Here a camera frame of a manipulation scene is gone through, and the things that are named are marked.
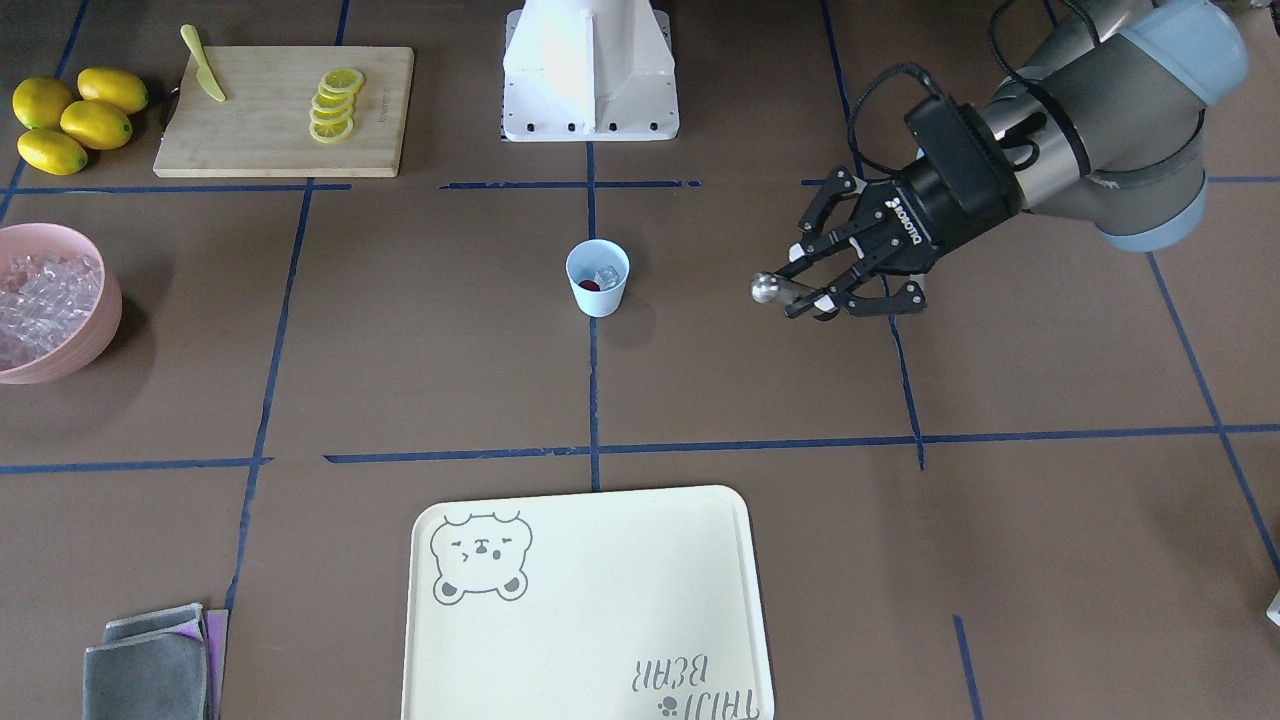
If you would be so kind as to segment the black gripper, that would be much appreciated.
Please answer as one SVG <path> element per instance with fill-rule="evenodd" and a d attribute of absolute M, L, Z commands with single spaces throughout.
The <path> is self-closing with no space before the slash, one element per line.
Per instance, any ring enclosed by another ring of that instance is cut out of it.
<path fill-rule="evenodd" d="M 849 219 L 832 225 L 835 210 L 845 202 L 851 208 Z M 1020 210 L 1021 188 L 997 151 L 925 152 L 899 173 L 869 182 L 836 167 L 797 222 L 801 238 L 778 269 L 783 314 L 826 322 L 840 313 L 855 318 L 923 313 L 927 299 L 916 279 L 881 296 L 861 295 L 859 283 L 872 275 L 925 274 L 938 259 Z M 795 281 L 844 250 L 858 255 L 850 273 L 820 287 Z"/>

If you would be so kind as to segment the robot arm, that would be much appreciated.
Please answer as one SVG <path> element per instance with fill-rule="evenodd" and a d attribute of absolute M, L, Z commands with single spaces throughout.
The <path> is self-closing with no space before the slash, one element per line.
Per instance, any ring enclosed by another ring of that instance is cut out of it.
<path fill-rule="evenodd" d="M 876 179 L 835 168 L 797 223 L 777 272 L 753 277 L 759 304 L 829 320 L 920 313 L 922 277 L 945 255 L 1019 214 L 1089 222 L 1114 247 L 1152 252 L 1187 237 L 1204 211 L 1207 110 L 1238 88 L 1249 60 L 1211 1 L 1070 1 L 1024 67 L 987 40 L 1004 81 L 989 102 L 960 104 L 915 63 L 896 76 L 924 99 L 904 118 L 916 158 L 899 169 L 855 152 Z"/>

